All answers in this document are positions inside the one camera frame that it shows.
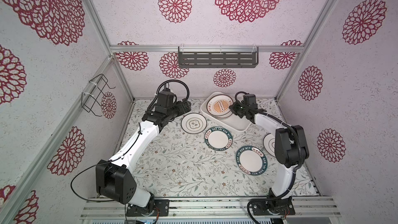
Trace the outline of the orange sunburst plate front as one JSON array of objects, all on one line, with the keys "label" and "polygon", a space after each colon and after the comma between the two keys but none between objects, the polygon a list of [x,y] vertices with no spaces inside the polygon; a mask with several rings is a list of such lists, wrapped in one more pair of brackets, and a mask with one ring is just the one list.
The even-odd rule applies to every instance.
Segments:
[{"label": "orange sunburst plate front", "polygon": [[226,94],[215,95],[212,96],[206,103],[206,110],[215,118],[225,119],[232,115],[230,106],[233,103],[233,99]]}]

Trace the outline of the green clover plate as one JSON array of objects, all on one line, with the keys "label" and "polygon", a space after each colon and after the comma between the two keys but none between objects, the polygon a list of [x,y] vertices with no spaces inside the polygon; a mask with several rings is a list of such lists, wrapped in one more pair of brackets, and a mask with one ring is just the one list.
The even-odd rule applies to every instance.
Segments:
[{"label": "green clover plate", "polygon": [[181,120],[181,128],[188,134],[199,134],[207,127],[206,118],[199,113],[191,113]]}]

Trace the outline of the green rim lettered plate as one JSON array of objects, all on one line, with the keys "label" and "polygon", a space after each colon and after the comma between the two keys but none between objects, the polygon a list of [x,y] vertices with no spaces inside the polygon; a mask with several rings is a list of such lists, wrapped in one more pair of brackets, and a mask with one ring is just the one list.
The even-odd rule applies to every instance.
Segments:
[{"label": "green rim lettered plate", "polygon": [[257,147],[246,145],[238,149],[235,155],[237,166],[246,174],[259,176],[267,170],[266,155]]},{"label": "green rim lettered plate", "polygon": [[205,132],[204,141],[210,149],[224,151],[232,146],[233,135],[223,127],[212,127]]}]

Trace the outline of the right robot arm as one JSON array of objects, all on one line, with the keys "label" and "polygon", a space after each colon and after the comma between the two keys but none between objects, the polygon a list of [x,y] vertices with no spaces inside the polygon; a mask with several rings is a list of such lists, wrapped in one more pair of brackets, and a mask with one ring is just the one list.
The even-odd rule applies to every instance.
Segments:
[{"label": "right robot arm", "polygon": [[270,200],[288,198],[295,183],[296,174],[309,157],[304,129],[290,125],[258,108],[254,94],[239,91],[235,102],[229,107],[239,118],[246,118],[264,128],[275,138],[275,157],[279,162],[277,177],[269,192]]}]

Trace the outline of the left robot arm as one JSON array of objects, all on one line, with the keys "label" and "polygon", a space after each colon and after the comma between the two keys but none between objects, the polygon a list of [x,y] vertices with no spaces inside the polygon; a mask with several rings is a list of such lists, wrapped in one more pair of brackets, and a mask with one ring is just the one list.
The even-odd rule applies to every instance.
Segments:
[{"label": "left robot arm", "polygon": [[157,93],[138,129],[127,143],[108,161],[100,160],[95,167],[96,192],[123,205],[153,209],[153,194],[138,188],[132,175],[147,146],[169,122],[191,111],[188,96],[176,101],[169,89]]}]

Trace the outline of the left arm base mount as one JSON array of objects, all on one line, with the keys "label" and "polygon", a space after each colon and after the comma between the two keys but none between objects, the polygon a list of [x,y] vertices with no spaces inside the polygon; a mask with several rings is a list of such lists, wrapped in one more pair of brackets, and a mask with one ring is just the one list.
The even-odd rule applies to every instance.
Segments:
[{"label": "left arm base mount", "polygon": [[165,217],[169,215],[169,199],[151,199],[145,207],[129,204],[127,217]]}]

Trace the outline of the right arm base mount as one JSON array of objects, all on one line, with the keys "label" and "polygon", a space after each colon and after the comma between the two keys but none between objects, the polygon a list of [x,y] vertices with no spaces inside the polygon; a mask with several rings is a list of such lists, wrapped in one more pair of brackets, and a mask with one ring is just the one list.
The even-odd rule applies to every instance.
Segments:
[{"label": "right arm base mount", "polygon": [[252,209],[252,212],[255,216],[289,216],[296,214],[292,203],[292,197],[277,200],[253,199],[248,203],[247,206]]}]

